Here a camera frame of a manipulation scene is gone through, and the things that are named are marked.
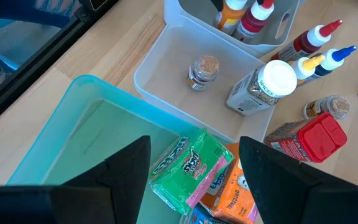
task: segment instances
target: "white cap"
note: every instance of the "white cap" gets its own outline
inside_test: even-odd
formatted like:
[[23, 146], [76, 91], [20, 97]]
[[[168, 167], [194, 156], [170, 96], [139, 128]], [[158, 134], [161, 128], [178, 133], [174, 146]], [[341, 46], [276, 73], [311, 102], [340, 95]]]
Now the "white cap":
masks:
[[296, 88], [297, 81], [293, 68], [281, 60], [270, 61], [258, 74], [259, 87], [275, 98], [291, 94]]
[[292, 63], [291, 67], [295, 71], [297, 79], [304, 80], [316, 72], [316, 68], [313, 68], [312, 70], [303, 68], [303, 62], [308, 59], [309, 58], [307, 57], [302, 57]]
[[345, 62], [345, 59], [342, 59], [341, 61], [337, 62], [333, 59], [333, 53], [338, 51], [337, 49], [329, 49], [327, 52], [325, 52], [323, 55], [325, 56], [325, 59], [321, 62], [321, 66], [325, 70], [334, 70], [335, 68], [340, 67]]
[[274, 11], [274, 4], [272, 4], [272, 7], [265, 9], [261, 5], [258, 4], [258, 1], [256, 1], [251, 6], [251, 14], [260, 21], [265, 21], [271, 13]]
[[226, 0], [227, 6], [233, 10], [241, 10], [244, 8], [248, 0]]
[[327, 37], [323, 37], [320, 34], [320, 29], [322, 27], [323, 25], [318, 25], [315, 28], [309, 30], [308, 32], [308, 40], [315, 47], [323, 46], [326, 42], [328, 42], [331, 39], [331, 35], [328, 35]]

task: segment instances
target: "wooden table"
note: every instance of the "wooden table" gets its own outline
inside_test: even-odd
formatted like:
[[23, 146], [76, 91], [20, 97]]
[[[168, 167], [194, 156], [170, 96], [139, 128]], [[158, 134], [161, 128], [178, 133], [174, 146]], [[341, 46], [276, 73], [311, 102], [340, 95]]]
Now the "wooden table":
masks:
[[[316, 24], [336, 19], [342, 19], [344, 24], [321, 50], [358, 47], [357, 0], [307, 1], [298, 12], [288, 40]], [[70, 82], [78, 75], [96, 75], [139, 96], [133, 84], [134, 72], [164, 25], [162, 0], [121, 0], [0, 115], [0, 184], [5, 184], [15, 171]], [[314, 166], [358, 184], [357, 91], [358, 49], [330, 76], [280, 100], [268, 132], [283, 123], [303, 119], [301, 108], [309, 101], [333, 94], [345, 96], [352, 103], [350, 116], [341, 121], [348, 143], [324, 163]]]

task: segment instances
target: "yellow cap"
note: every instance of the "yellow cap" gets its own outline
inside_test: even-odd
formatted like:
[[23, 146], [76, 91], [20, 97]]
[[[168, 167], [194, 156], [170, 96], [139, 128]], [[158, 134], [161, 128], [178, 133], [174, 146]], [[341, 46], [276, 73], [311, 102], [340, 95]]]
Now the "yellow cap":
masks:
[[305, 60], [302, 63], [302, 66], [305, 70], [313, 70], [314, 68], [316, 68], [323, 60], [324, 60], [325, 56], [324, 55], [319, 55], [316, 57], [312, 57], [311, 59]]

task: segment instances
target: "teal plastic bin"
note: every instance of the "teal plastic bin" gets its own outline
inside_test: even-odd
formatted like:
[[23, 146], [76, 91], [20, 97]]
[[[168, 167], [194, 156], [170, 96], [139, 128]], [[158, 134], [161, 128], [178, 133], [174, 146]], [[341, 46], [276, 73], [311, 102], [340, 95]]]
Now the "teal plastic bin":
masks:
[[[73, 80], [7, 184], [62, 184], [143, 135], [151, 138], [152, 163], [178, 135], [195, 129], [92, 75], [82, 75]], [[179, 219], [147, 185], [138, 223]]]

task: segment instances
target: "green package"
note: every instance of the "green package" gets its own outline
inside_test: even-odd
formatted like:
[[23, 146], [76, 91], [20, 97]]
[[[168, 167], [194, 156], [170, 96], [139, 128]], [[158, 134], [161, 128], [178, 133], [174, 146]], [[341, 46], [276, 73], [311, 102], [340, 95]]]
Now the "green package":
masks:
[[188, 215], [234, 156], [205, 129], [179, 137], [150, 168], [150, 185], [169, 207]]

